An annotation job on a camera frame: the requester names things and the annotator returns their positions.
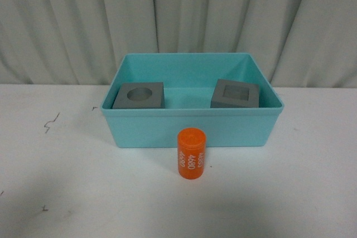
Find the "orange canister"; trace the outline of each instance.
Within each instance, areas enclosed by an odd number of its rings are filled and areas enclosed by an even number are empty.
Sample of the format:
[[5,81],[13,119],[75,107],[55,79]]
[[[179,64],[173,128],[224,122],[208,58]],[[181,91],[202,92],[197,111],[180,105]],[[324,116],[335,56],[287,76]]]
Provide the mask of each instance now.
[[185,128],[177,135],[178,172],[187,179],[203,174],[206,134],[198,128]]

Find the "square hole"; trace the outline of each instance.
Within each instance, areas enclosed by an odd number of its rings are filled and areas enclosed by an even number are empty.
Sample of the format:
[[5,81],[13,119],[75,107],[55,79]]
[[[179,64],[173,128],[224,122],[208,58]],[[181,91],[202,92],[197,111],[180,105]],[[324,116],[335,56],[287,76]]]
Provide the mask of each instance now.
[[223,97],[248,101],[249,88],[244,88],[242,86],[226,85],[224,87]]

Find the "curtain fold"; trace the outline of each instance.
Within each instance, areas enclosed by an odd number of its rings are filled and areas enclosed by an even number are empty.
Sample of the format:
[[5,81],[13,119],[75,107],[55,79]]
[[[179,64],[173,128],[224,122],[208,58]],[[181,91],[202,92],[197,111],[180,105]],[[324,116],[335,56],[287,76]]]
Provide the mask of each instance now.
[[249,52],[273,86],[357,87],[357,0],[0,0],[0,82],[108,84],[123,56]]

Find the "light blue plastic bin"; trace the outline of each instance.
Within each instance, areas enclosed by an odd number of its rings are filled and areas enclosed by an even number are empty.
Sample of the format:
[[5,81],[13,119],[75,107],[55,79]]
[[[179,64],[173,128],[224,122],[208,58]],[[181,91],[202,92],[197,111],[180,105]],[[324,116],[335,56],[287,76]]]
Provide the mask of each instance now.
[[[259,108],[210,108],[217,79],[259,84]],[[163,82],[165,109],[112,109],[124,82]],[[101,110],[119,147],[176,147],[183,128],[208,147],[263,146],[284,108],[250,54],[128,54]]]

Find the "gray block with circular hole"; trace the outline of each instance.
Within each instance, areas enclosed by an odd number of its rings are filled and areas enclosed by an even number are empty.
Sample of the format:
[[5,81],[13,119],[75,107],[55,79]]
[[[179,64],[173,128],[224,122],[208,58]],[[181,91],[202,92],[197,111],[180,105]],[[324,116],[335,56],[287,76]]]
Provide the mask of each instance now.
[[257,108],[259,85],[218,79],[211,99],[211,108]]
[[163,82],[123,83],[113,109],[165,108]]

